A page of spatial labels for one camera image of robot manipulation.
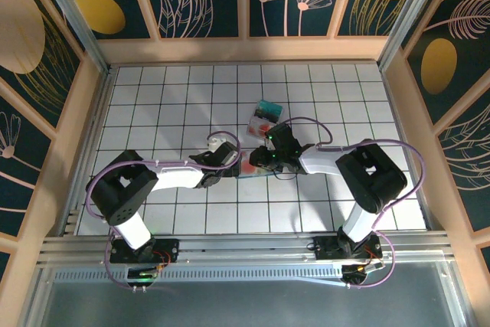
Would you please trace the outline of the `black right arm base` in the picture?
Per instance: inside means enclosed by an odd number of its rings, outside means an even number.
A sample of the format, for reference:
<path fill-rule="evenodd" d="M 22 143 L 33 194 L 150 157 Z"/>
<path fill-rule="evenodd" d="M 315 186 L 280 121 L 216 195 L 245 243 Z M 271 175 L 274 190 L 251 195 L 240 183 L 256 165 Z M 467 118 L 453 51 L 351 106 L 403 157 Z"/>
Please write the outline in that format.
<path fill-rule="evenodd" d="M 348 237 L 317 236 L 313 237 L 313 250 L 317 260 L 363 260 L 371 256 L 382 258 L 380 238 L 371 234 L 359 243 Z"/>

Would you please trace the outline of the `aluminium mounting rail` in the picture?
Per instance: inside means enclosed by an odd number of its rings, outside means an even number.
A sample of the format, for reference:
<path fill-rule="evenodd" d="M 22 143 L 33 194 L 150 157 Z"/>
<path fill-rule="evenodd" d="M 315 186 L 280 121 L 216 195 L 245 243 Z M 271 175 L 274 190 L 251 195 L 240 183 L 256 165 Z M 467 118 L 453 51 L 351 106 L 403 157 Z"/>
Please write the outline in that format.
<path fill-rule="evenodd" d="M 384 260 L 405 262 L 453 261 L 449 238 L 443 231 L 385 231 L 381 240 Z M 312 235 L 228 234 L 177 235 L 178 265 L 231 266 L 314 263 L 309 249 Z M 48 237 L 37 265 L 76 267 L 101 265 L 107 238 L 104 236 Z"/>

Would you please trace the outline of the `grey metal panel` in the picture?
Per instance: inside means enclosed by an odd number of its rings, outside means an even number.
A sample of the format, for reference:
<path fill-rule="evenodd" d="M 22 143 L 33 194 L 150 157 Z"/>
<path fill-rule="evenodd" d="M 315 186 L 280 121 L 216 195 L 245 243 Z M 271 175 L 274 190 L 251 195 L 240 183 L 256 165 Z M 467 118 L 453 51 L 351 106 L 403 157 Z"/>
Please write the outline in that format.
<path fill-rule="evenodd" d="M 370 289 L 299 280 L 168 283 L 132 293 L 99 267 L 34 278 L 23 327 L 478 327 L 444 263 L 400 263 Z"/>

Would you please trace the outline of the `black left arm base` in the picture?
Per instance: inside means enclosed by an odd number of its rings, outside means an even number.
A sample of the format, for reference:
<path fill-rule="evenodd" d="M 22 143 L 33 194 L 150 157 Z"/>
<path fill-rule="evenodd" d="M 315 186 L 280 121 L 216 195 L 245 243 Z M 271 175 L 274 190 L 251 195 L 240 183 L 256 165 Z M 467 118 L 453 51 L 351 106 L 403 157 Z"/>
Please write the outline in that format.
<path fill-rule="evenodd" d="M 113 240 L 109 262 L 113 264 L 172 263 L 178 258 L 178 239 L 151 238 L 140 248 L 132 249 L 123 239 Z"/>

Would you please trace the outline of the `clear acrylic card box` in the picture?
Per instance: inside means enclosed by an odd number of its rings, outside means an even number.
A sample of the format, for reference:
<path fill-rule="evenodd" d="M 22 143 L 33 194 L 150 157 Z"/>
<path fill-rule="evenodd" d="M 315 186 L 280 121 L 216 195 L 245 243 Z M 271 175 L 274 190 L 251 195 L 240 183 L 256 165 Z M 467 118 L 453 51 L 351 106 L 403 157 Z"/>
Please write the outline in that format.
<path fill-rule="evenodd" d="M 246 133 L 258 139 L 265 139 L 270 129 L 276 126 L 283 114 L 283 107 L 277 103 L 260 100 L 249 119 Z"/>

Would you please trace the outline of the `aluminium side rail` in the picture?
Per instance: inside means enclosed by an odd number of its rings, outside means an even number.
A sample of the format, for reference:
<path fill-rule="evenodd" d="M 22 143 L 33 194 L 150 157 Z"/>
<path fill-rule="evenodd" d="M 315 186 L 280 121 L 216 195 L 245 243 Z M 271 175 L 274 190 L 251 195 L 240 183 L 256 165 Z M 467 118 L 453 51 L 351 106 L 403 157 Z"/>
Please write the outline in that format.
<path fill-rule="evenodd" d="M 108 103 L 116 75 L 117 69 L 111 66 L 108 72 L 98 76 L 93 96 L 87 105 L 87 111 L 83 115 L 85 120 L 81 133 L 78 135 L 79 144 L 70 171 L 66 201 L 54 230 L 54 234 L 58 237 L 65 235 L 65 228 L 71 211 L 77 209 L 79 205 L 83 205 L 85 202 L 85 187 L 90 180 L 95 162 L 95 153 L 101 137 L 103 118 L 108 110 Z"/>
<path fill-rule="evenodd" d="M 439 222 L 436 215 L 437 183 L 433 177 L 431 166 L 431 144 L 433 137 L 430 132 L 430 119 L 412 73 L 406 61 L 401 58 L 391 61 L 384 71 L 384 79 L 394 103 L 397 118 L 403 131 L 403 140 L 411 144 L 423 157 L 425 162 L 425 180 L 418 196 L 430 229 L 438 230 Z"/>

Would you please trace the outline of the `aluminium corner post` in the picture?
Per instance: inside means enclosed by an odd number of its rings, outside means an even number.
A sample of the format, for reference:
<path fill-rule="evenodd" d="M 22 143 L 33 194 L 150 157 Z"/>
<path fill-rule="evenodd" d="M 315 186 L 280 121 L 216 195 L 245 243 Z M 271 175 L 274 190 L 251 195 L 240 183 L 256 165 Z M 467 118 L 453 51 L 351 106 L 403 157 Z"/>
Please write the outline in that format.
<path fill-rule="evenodd" d="M 397 20 L 392 27 L 387 43 L 377 61 L 378 69 L 383 74 L 389 67 L 403 39 L 415 22 L 426 0 L 406 0 Z"/>
<path fill-rule="evenodd" d="M 108 64 L 100 50 L 93 32 L 88 27 L 79 8 L 74 0 L 56 0 L 57 4 L 64 11 L 68 22 L 72 25 L 76 35 L 85 47 L 87 53 L 97 66 L 97 69 L 103 76 L 109 74 Z"/>

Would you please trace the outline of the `teal card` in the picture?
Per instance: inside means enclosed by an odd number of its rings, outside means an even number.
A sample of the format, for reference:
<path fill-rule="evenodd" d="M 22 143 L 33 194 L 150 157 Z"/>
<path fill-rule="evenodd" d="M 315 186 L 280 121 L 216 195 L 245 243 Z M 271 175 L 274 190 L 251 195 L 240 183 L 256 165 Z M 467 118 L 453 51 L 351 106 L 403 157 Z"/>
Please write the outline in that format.
<path fill-rule="evenodd" d="M 261 100 L 257 103 L 254 116 L 271 123 L 277 123 L 283 113 L 283 107 L 276 103 Z"/>

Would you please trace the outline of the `small control board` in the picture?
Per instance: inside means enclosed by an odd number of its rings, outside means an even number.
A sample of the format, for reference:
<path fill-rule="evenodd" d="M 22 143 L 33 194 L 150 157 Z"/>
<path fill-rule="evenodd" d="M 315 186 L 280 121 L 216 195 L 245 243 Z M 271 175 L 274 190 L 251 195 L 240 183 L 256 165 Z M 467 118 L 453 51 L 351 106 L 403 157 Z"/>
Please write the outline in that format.
<path fill-rule="evenodd" d="M 158 276 L 162 275 L 165 266 L 129 267 L 126 270 L 126 280 L 130 283 L 153 283 Z"/>
<path fill-rule="evenodd" d="M 341 281 L 358 286 L 367 279 L 369 273 L 383 268 L 383 263 L 343 265 L 341 267 Z"/>

